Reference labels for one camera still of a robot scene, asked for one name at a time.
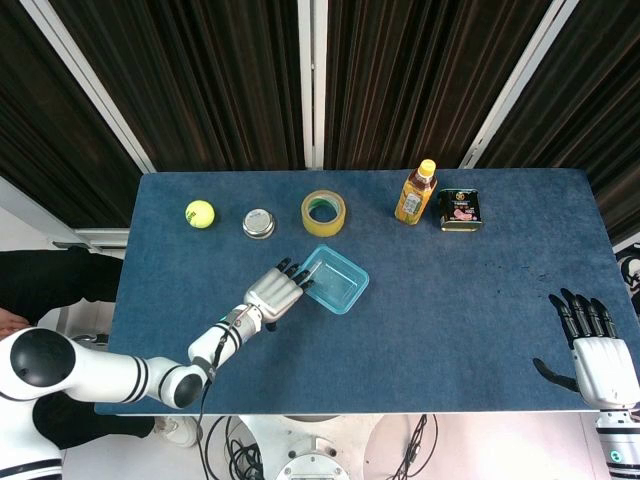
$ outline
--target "orange bottle cap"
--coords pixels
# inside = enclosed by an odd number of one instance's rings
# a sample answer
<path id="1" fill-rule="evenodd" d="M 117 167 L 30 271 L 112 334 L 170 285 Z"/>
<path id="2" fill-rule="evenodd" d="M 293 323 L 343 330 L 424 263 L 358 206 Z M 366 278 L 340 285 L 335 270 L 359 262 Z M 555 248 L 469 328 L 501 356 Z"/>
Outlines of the orange bottle cap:
<path id="1" fill-rule="evenodd" d="M 418 167 L 418 173 L 423 177 L 431 177 L 436 171 L 436 162 L 430 159 L 423 160 Z"/>

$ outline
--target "clear blue plastic box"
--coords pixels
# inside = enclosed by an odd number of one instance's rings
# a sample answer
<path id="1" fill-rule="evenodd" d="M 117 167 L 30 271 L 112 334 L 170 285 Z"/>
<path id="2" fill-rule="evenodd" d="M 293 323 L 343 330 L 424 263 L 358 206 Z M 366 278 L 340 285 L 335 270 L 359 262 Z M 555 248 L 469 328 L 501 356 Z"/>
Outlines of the clear blue plastic box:
<path id="1" fill-rule="evenodd" d="M 309 270 L 307 278 L 314 282 L 307 295 L 338 315 L 347 313 L 369 284 L 367 272 L 326 245 L 319 245 L 301 270 Z"/>

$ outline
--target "white shoe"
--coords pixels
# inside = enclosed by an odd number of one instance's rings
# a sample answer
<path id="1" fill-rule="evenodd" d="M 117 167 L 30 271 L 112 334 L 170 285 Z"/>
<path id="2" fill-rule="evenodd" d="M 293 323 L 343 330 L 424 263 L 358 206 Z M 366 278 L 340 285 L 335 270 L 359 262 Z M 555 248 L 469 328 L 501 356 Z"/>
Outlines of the white shoe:
<path id="1" fill-rule="evenodd" d="M 198 425 L 193 417 L 156 417 L 153 431 L 182 448 L 193 447 L 198 441 Z"/>

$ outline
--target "bottle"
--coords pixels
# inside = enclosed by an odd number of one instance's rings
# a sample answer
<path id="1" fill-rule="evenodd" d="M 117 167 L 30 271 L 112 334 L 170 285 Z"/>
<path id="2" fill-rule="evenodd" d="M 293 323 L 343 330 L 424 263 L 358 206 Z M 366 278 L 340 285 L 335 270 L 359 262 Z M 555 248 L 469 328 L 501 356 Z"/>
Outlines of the bottle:
<path id="1" fill-rule="evenodd" d="M 402 187 L 402 194 L 396 206 L 396 218 L 407 225 L 415 225 L 420 220 L 424 208 L 436 188 L 438 181 L 434 175 L 436 162 L 423 160 Z"/>

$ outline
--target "black can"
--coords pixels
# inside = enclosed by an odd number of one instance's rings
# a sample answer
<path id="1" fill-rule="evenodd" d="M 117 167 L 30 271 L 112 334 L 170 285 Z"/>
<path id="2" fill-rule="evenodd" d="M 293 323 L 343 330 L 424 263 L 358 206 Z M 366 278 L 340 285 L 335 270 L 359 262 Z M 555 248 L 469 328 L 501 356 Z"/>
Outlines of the black can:
<path id="1" fill-rule="evenodd" d="M 445 188 L 438 193 L 440 228 L 443 232 L 473 232 L 482 226 L 478 191 Z"/>

